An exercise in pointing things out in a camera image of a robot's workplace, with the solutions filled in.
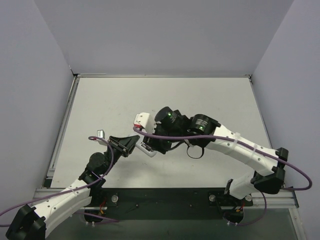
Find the white remote control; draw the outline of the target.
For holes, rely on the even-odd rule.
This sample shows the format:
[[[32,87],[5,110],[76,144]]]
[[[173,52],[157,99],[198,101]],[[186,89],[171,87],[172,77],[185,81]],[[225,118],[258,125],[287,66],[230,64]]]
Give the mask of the white remote control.
[[[148,145],[146,145],[144,142],[139,142],[135,144],[135,147],[138,148],[140,151],[142,151],[144,154],[146,154],[148,157],[153,158],[157,152],[152,150],[152,148]]]

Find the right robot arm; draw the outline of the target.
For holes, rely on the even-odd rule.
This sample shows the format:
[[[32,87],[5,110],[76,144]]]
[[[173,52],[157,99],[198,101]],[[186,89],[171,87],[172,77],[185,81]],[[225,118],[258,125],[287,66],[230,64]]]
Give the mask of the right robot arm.
[[[207,115],[187,117],[166,106],[155,116],[146,112],[137,114],[134,126],[155,135],[143,138],[151,151],[165,154],[174,149],[173,143],[185,143],[189,148],[218,151],[250,167],[249,173],[227,182],[225,194],[236,199],[256,192],[275,195],[284,184],[287,149],[257,145]]]

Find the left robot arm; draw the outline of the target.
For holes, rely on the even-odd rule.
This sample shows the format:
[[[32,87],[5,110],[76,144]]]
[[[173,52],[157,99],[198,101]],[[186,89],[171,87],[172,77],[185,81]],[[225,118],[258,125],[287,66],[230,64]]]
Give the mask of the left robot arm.
[[[138,135],[128,137],[110,136],[108,140],[91,136],[107,147],[105,152],[93,153],[84,172],[64,190],[42,197],[35,206],[21,203],[5,234],[9,240],[44,240],[50,233],[79,209],[101,203],[105,176],[121,157],[128,157],[140,139]]]

